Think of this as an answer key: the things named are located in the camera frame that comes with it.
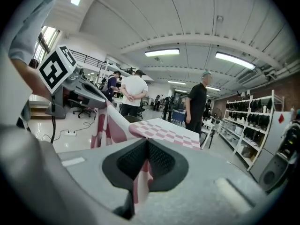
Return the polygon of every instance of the man in white shirt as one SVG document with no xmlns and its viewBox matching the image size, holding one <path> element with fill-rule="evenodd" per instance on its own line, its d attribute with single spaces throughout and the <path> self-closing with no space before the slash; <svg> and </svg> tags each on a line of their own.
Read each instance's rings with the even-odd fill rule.
<svg viewBox="0 0 300 225">
<path fill-rule="evenodd" d="M 134 76 L 122 80 L 121 92 L 124 94 L 121 114 L 122 116 L 137 116 L 141 99 L 147 95 L 148 86 L 142 79 L 143 72 L 137 70 Z"/>
</svg>

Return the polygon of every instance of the floor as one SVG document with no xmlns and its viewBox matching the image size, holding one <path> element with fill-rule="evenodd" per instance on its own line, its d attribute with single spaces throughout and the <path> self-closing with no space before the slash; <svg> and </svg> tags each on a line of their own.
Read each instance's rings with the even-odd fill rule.
<svg viewBox="0 0 300 225">
<path fill-rule="evenodd" d="M 161 118 L 162 112 L 153 111 L 150 106 L 145 106 L 145 111 L 142 113 L 143 120 L 149 120 L 154 118 Z M 55 139 L 58 139 L 53 142 L 54 149 L 57 153 L 67 152 L 74 150 L 84 150 L 90 148 L 90 139 L 93 130 L 93 126 L 89 127 L 87 123 L 92 123 L 94 121 L 93 116 L 89 118 L 87 115 L 81 115 L 81 118 L 78 118 L 77 115 L 72 114 L 72 110 L 67 113 L 67 116 L 64 120 L 56 120 L 56 135 Z M 179 126 L 184 127 L 184 124 L 176 123 Z M 31 132 L 38 139 L 43 139 L 50 141 L 50 138 L 46 135 L 52 136 L 53 127 L 51 120 L 30 120 L 28 126 L 31 129 Z M 72 133 L 75 130 L 85 128 L 84 130 L 76 131 L 77 136 L 67 136 L 64 135 L 65 131 L 69 130 Z M 202 134 L 200 143 L 205 139 L 205 135 Z M 212 156 L 223 159 L 224 161 L 230 162 L 233 166 L 235 165 L 241 169 L 249 177 L 251 175 L 246 172 L 246 166 L 242 161 L 242 158 L 239 158 L 237 155 L 233 154 L 233 149 L 216 133 L 213 137 L 211 147 L 209 147 L 209 142 L 204 147 L 204 151 L 208 152 Z"/>
</svg>

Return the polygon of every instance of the brown wall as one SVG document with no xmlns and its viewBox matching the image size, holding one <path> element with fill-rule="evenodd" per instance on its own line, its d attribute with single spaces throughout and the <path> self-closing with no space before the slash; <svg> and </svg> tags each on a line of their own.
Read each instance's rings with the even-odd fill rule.
<svg viewBox="0 0 300 225">
<path fill-rule="evenodd" d="M 275 95 L 285 97 L 284 111 L 289 111 L 292 107 L 294 107 L 295 110 L 300 108 L 300 73 L 273 82 L 265 87 L 253 89 L 251 90 L 251 95 L 253 95 L 254 98 L 265 97 L 271 95 L 272 90 L 275 91 Z M 227 101 L 233 102 L 235 100 L 240 101 L 241 97 L 232 96 L 215 101 L 212 113 L 215 113 L 218 108 L 221 110 L 223 117 Z"/>
</svg>

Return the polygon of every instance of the refrigerator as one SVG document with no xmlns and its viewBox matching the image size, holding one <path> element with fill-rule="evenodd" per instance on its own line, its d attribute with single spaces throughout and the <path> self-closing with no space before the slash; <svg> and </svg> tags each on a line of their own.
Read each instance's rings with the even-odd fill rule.
<svg viewBox="0 0 300 225">
<path fill-rule="evenodd" d="M 279 123 L 279 117 L 283 115 L 284 120 Z M 286 125 L 291 121 L 292 112 L 274 112 L 271 127 L 269 130 L 269 134 L 267 140 L 262 148 L 262 151 L 256 162 L 250 169 L 252 176 L 258 182 L 259 177 L 261 176 L 263 170 L 271 161 L 275 153 L 277 152 L 280 142 L 281 142 L 281 135 L 286 127 Z"/>
</svg>

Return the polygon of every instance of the hand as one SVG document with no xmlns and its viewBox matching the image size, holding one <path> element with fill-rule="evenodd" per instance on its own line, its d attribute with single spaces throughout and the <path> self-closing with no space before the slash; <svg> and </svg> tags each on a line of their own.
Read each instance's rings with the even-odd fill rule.
<svg viewBox="0 0 300 225">
<path fill-rule="evenodd" d="M 134 97 L 133 96 L 131 96 L 131 95 L 128 95 L 128 100 L 130 101 L 130 102 L 132 102 L 133 100 L 134 100 Z"/>
<path fill-rule="evenodd" d="M 189 124 L 189 123 L 191 122 L 191 119 L 192 119 L 191 116 L 190 116 L 190 115 L 187 115 L 186 123 Z"/>
</svg>

